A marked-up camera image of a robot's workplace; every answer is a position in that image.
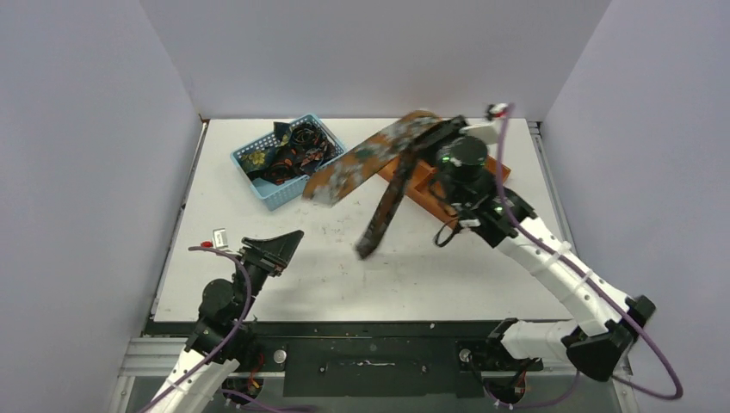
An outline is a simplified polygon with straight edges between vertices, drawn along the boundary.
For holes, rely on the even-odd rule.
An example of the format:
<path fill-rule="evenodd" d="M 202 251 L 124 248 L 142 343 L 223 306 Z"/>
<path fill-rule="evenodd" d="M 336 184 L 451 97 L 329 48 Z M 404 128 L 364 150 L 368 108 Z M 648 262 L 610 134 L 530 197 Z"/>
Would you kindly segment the orange floral necktie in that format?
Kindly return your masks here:
<path fill-rule="evenodd" d="M 380 198 L 365 232 L 356 243 L 356 254 L 362 260 L 369 258 L 378 249 L 405 196 L 407 184 L 413 177 L 421 151 L 408 152 L 412 139 L 408 129 L 418 120 L 430 122 L 441 119 L 423 110 L 407 114 L 315 172 L 303 190 L 303 199 L 333 207 L 399 157 L 394 177 Z"/>

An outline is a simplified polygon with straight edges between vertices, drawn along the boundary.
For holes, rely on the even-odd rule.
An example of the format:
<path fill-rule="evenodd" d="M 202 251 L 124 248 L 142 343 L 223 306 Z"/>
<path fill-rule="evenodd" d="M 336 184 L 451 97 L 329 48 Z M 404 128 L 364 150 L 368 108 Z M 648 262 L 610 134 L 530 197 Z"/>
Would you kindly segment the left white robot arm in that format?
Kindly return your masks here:
<path fill-rule="evenodd" d="M 260 365 L 255 324 L 246 318 L 265 282 L 288 267 L 304 236 L 296 230 L 268 239 L 245 237 L 237 252 L 214 240 L 189 247 L 230 260 L 234 271 L 203 288 L 195 327 L 141 412 L 202 412 L 235 370 Z"/>

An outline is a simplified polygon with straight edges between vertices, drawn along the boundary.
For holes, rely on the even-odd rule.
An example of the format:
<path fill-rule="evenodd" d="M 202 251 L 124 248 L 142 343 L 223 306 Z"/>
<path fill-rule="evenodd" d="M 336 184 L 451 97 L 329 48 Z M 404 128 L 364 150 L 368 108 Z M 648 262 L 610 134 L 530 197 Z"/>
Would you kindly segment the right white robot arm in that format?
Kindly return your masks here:
<path fill-rule="evenodd" d="M 488 150 L 465 134 L 462 117 L 418 133 L 418 149 L 435 151 L 437 199 L 454 209 L 455 232 L 469 230 L 522 266 L 570 313 L 568 320 L 506 318 L 488 336 L 486 356 L 499 369 L 518 360 L 571 363 L 605 382 L 656 310 L 645 296 L 632 298 L 586 267 L 514 191 L 499 186 L 484 165 Z"/>

